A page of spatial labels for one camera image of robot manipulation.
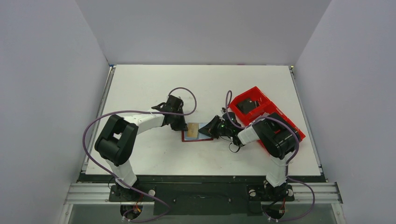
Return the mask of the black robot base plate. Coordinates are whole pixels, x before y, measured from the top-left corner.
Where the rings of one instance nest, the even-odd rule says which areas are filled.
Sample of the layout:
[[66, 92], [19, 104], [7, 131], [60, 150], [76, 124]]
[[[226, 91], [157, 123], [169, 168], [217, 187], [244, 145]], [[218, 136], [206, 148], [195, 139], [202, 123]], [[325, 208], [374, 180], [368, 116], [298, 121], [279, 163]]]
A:
[[108, 200], [120, 202], [121, 214], [137, 218], [153, 205], [159, 215], [231, 215], [261, 216], [263, 212], [280, 216], [285, 202], [294, 201], [288, 182], [271, 186], [264, 176], [143, 176], [134, 185], [138, 192], [115, 183]]

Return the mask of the red leather card holder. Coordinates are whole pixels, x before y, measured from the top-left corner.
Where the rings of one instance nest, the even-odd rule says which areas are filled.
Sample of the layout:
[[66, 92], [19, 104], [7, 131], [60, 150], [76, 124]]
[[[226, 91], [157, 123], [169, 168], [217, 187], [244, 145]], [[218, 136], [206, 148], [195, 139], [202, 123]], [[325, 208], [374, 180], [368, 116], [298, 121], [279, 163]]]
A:
[[[206, 124], [208, 123], [199, 123], [199, 128], [204, 127]], [[187, 133], [187, 131], [182, 131], [182, 137], [181, 137], [181, 141], [182, 142], [197, 142], [197, 141], [210, 141], [213, 140], [213, 138], [208, 137], [206, 135], [203, 134], [198, 134], [198, 137], [196, 139], [189, 139], [185, 136], [185, 134]]]

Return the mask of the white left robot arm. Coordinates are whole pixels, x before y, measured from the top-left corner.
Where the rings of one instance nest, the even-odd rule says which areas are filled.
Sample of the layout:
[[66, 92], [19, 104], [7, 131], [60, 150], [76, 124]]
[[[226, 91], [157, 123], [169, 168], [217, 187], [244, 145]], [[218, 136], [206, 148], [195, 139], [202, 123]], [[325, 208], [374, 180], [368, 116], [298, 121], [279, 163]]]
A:
[[136, 113], [129, 117], [109, 117], [94, 148], [110, 165], [118, 185], [125, 189], [136, 187], [138, 178], [133, 172], [129, 158], [139, 134], [167, 125], [174, 131], [187, 130], [183, 105], [181, 98], [170, 95], [166, 102], [151, 107], [148, 112]]

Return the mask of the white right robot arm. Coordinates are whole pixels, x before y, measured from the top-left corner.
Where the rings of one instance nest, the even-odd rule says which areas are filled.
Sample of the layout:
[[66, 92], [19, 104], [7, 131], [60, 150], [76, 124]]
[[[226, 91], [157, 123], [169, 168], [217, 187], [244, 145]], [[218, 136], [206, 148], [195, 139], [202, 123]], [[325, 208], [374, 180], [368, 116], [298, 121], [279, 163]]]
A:
[[272, 187], [287, 182], [288, 165], [301, 141], [298, 130], [276, 112], [259, 116], [247, 126], [237, 121], [234, 112], [224, 113], [222, 117], [216, 115], [198, 132], [214, 139], [227, 137], [238, 149], [261, 141], [272, 160], [266, 174], [266, 182]]

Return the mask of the gold card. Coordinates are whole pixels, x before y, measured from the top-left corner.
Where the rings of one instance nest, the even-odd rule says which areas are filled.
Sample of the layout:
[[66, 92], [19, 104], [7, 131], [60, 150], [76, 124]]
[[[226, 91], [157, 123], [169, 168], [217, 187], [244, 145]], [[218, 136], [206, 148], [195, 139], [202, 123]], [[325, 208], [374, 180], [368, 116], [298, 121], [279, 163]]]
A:
[[188, 123], [188, 130], [185, 136], [189, 139], [196, 139], [198, 137], [199, 123]]

